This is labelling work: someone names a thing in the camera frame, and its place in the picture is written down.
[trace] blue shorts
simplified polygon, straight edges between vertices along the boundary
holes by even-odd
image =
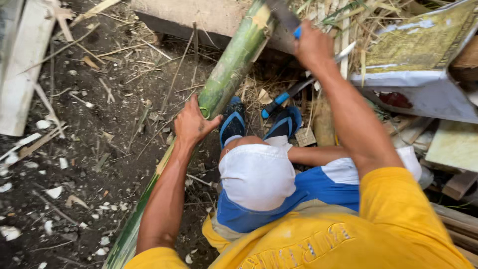
[[[294,210],[300,203],[318,199],[359,211],[359,175],[350,158],[342,158],[295,176],[295,191],[270,211],[247,209],[222,190],[217,202],[217,222],[238,233],[249,233]]]

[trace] foot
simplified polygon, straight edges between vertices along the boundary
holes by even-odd
[[[246,134],[246,123],[244,121],[244,105],[238,96],[234,96],[224,111],[221,124],[219,125],[219,140],[221,150],[227,139],[233,136],[244,136]]]
[[[302,115],[299,109],[294,106],[289,106],[279,113],[271,130],[264,137],[264,140],[279,136],[286,136],[287,139],[289,139],[299,130],[301,123]]]

